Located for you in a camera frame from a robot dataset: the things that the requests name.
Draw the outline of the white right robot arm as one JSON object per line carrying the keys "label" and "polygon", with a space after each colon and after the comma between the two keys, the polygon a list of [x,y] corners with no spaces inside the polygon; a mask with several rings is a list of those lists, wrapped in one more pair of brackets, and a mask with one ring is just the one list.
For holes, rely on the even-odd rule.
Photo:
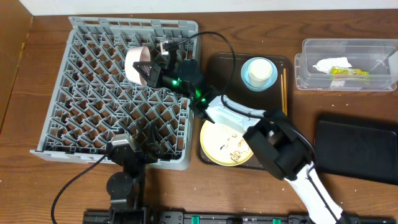
{"label": "white right robot arm", "polygon": [[191,100],[202,119],[233,128],[243,135],[263,168],[287,181],[306,206],[313,223],[346,223],[343,209],[330,197],[317,172],[315,152],[281,110],[268,113],[240,105],[209,85],[196,60],[176,64],[181,42],[160,43],[166,63],[153,61],[146,75],[150,87],[166,87]]}

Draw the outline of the white paper napkin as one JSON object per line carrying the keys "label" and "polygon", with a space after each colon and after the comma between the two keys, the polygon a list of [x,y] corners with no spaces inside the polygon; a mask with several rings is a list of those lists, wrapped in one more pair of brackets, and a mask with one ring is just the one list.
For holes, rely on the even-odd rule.
{"label": "white paper napkin", "polygon": [[332,79],[332,83],[330,87],[344,87],[345,81],[336,81],[336,78],[332,74],[332,70],[335,68],[351,68],[352,64],[348,62],[346,57],[337,57],[337,58],[325,58],[319,60],[313,68],[316,68],[319,72],[326,73]]}

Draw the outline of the yellow green snack wrapper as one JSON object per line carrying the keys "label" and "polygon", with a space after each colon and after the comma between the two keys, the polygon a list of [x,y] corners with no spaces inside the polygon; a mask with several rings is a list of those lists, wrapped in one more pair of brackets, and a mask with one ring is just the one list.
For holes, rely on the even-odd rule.
{"label": "yellow green snack wrapper", "polygon": [[330,75],[334,80],[366,80],[369,78],[369,72],[358,68],[333,67]]}

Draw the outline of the white paper cup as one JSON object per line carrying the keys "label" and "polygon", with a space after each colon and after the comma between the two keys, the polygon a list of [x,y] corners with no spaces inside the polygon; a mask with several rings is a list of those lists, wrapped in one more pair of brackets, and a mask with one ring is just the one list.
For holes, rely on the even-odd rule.
{"label": "white paper cup", "polygon": [[264,58],[254,59],[248,66],[249,82],[255,88],[262,88],[270,79],[272,72],[270,61]]}

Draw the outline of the pale pink bowl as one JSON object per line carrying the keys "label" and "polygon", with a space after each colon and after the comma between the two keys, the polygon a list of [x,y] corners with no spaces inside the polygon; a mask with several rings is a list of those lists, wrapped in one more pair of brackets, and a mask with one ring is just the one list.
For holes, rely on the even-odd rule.
{"label": "pale pink bowl", "polygon": [[146,86],[147,82],[140,76],[139,72],[133,67],[134,62],[150,62],[150,50],[148,47],[136,47],[129,49],[126,54],[124,68],[126,78],[135,84]]}

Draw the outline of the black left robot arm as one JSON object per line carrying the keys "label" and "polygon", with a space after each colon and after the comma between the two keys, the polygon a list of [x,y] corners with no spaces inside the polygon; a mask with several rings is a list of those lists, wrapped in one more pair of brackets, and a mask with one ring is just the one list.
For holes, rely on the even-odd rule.
{"label": "black left robot arm", "polygon": [[[160,87],[175,70],[175,63],[129,60],[125,62],[126,74],[138,84]],[[105,223],[152,223],[143,205],[146,166],[164,155],[165,147],[157,126],[149,126],[146,143],[140,145],[129,133],[119,133],[106,145],[106,157],[123,170],[113,174],[106,185],[111,198],[109,218]]]}

